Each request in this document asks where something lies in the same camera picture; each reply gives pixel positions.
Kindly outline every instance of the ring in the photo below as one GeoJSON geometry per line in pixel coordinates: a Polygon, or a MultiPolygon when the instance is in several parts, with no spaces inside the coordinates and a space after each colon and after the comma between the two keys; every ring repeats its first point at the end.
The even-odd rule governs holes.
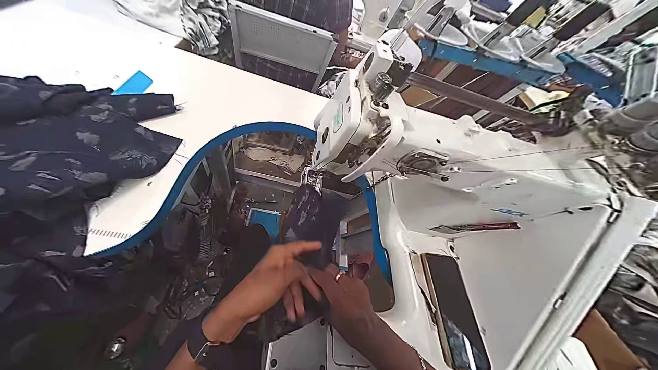
{"type": "Polygon", "coordinates": [[[336,282],[338,282],[338,279],[340,279],[340,277],[343,276],[344,274],[346,274],[345,270],[338,271],[338,274],[336,274],[336,277],[334,278],[334,280],[336,282]]]}

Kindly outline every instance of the white table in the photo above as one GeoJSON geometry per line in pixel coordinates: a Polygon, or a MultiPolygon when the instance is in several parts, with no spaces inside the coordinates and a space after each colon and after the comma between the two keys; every ring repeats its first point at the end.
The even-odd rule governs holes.
{"type": "MultiPolygon", "coordinates": [[[[153,79],[147,92],[173,93],[176,104],[184,107],[175,115],[142,123],[183,143],[162,171],[125,180],[115,194],[92,207],[85,255],[115,253],[155,231],[201,160],[201,148],[220,134],[254,122],[288,122],[292,125],[287,129],[309,135],[327,101],[48,2],[0,11],[0,34],[2,75],[35,75],[48,84],[77,83],[91,90],[117,88],[141,70],[153,79]]],[[[250,128],[266,129],[281,127],[250,128]]],[[[221,141],[229,138],[224,135],[221,141]]]]}

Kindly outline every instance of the cardboard box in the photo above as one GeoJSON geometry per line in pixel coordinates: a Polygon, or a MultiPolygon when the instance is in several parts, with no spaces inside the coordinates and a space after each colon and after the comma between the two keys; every ring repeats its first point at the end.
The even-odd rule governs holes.
{"type": "Polygon", "coordinates": [[[644,367],[595,309],[585,317],[574,336],[585,343],[599,370],[637,370],[644,367]]]}

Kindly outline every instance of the wrist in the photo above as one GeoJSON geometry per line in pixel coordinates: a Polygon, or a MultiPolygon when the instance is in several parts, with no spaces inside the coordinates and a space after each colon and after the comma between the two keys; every ring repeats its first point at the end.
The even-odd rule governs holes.
{"type": "Polygon", "coordinates": [[[222,301],[204,318],[203,334],[212,343],[230,343],[246,324],[246,319],[222,301]]]}

